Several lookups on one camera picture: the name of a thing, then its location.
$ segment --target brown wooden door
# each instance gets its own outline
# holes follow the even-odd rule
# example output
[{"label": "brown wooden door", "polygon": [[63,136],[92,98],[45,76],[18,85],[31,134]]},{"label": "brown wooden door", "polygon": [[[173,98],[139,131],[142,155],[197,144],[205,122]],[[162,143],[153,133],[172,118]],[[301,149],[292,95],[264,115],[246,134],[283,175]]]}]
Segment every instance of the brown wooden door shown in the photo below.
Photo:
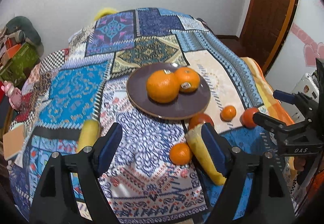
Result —
[{"label": "brown wooden door", "polygon": [[[286,28],[288,26],[292,11],[287,12],[289,6],[293,8],[294,2],[295,0],[251,0],[240,42],[246,48],[247,56],[253,58],[263,72],[268,68],[282,41],[284,35],[280,34],[286,31],[282,28],[285,21]],[[273,51],[276,42],[279,44],[276,51]]]}]

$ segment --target brown plate rim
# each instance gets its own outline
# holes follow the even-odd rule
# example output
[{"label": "brown plate rim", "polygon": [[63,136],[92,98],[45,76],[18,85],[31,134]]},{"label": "brown plate rim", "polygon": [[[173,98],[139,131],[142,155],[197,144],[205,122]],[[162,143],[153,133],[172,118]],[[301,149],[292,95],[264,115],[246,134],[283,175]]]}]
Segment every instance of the brown plate rim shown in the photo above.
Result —
[{"label": "brown plate rim", "polygon": [[[145,64],[144,66],[142,66],[142,67],[145,67],[145,66],[148,66],[148,65],[154,65],[154,64],[171,64],[171,63],[165,63],[165,62],[157,62],[157,63],[153,63],[153,64]],[[133,71],[130,75],[129,75],[129,77],[128,77],[128,79],[127,79],[127,82],[126,82],[126,93],[127,93],[127,96],[128,96],[128,99],[129,99],[129,101],[131,102],[131,104],[133,105],[133,106],[135,106],[135,108],[138,108],[138,109],[140,109],[142,112],[144,112],[144,113],[146,113],[146,114],[149,114],[149,115],[151,115],[151,116],[153,116],[153,117],[156,117],[156,118],[160,118],[160,119],[166,119],[166,120],[174,120],[174,121],[181,121],[181,120],[186,120],[186,119],[189,119],[189,118],[192,118],[193,116],[195,116],[195,115],[197,115],[197,114],[199,114],[199,113],[202,113],[202,112],[204,112],[206,109],[207,109],[207,107],[208,107],[208,104],[209,104],[209,102],[210,102],[210,99],[211,99],[211,92],[210,92],[210,87],[209,87],[209,85],[207,84],[207,82],[205,81],[205,79],[198,73],[198,75],[206,82],[206,84],[207,84],[207,87],[208,87],[208,91],[209,91],[209,100],[208,100],[208,102],[207,102],[207,104],[200,110],[200,111],[198,111],[198,112],[196,112],[196,113],[194,113],[194,114],[192,114],[192,115],[189,115],[189,116],[185,116],[185,117],[181,117],[181,118],[174,118],[174,117],[165,117],[165,116],[160,116],[160,115],[157,115],[157,114],[154,114],[154,113],[151,113],[151,112],[149,112],[149,111],[147,111],[147,110],[145,110],[145,109],[143,109],[142,107],[140,107],[140,106],[138,106],[133,100],[132,100],[132,98],[130,97],[130,95],[129,95],[129,93],[128,93],[128,80],[131,78],[131,76],[135,73],[135,72],[137,72],[138,70],[139,70],[140,68],[138,68],[138,69],[136,69],[135,71]]]}]

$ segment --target baseboard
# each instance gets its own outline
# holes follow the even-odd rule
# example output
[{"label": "baseboard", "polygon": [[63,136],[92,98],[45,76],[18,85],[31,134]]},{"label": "baseboard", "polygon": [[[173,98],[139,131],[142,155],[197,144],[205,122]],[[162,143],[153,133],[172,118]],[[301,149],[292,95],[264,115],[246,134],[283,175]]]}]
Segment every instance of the baseboard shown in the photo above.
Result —
[{"label": "baseboard", "polygon": [[232,35],[216,35],[216,37],[218,39],[235,39],[235,40],[239,40],[239,38],[237,36],[232,36]]}]

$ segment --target bed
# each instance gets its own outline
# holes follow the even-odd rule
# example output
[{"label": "bed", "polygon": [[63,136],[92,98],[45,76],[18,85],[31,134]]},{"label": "bed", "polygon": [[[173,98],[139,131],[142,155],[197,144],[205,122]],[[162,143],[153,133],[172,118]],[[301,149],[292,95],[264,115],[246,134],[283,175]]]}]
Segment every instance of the bed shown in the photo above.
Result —
[{"label": "bed", "polygon": [[[121,223],[206,220],[222,186],[214,185],[199,165],[176,166],[168,157],[175,143],[185,141],[188,121],[150,117],[127,97],[128,76],[156,62],[190,66],[204,77],[211,91],[205,113],[232,146],[254,154],[276,150],[272,134],[258,126],[242,127],[239,117],[247,108],[293,123],[273,98],[257,63],[237,57],[193,17],[163,8],[102,17],[75,33],[68,49],[36,65],[22,88],[22,109],[10,129],[24,123],[27,136],[9,174],[15,202],[26,219],[51,153],[75,153],[84,120],[96,119],[102,136],[114,122],[123,127],[111,167],[99,178]],[[220,112],[229,104],[238,114],[226,123]],[[289,184],[288,160],[276,160]],[[90,219],[78,178],[71,178],[80,213]],[[252,178],[247,176],[235,218],[244,214]]]}]

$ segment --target notebook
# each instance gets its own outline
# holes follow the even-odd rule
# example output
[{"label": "notebook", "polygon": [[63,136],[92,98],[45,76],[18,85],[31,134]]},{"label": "notebook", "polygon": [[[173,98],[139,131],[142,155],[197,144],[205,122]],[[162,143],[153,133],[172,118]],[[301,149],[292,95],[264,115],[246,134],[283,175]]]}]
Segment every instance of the notebook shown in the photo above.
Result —
[{"label": "notebook", "polygon": [[3,136],[3,151],[6,161],[14,158],[21,150],[26,137],[25,125],[19,125]]}]

